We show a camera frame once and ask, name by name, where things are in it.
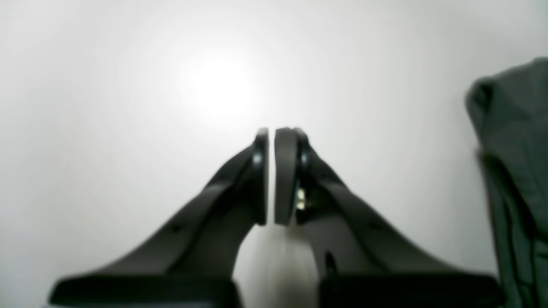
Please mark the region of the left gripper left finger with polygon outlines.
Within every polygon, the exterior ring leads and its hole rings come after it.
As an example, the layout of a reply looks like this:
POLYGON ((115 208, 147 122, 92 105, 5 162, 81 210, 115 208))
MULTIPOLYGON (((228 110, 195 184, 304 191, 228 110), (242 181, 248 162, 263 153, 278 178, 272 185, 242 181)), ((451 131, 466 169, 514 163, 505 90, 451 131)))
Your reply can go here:
POLYGON ((241 308, 233 280, 241 244, 268 214, 268 129, 200 193, 117 261, 63 278, 51 308, 241 308))

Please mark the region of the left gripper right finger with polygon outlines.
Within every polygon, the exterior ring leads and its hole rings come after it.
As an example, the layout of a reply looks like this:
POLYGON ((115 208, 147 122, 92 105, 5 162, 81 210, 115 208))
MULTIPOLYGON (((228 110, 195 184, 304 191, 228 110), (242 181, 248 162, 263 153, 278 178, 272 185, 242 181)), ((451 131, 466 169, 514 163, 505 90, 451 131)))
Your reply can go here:
POLYGON ((274 139, 276 224, 295 222, 313 249, 320 308, 500 308, 492 275, 413 244, 355 195, 299 128, 274 139))

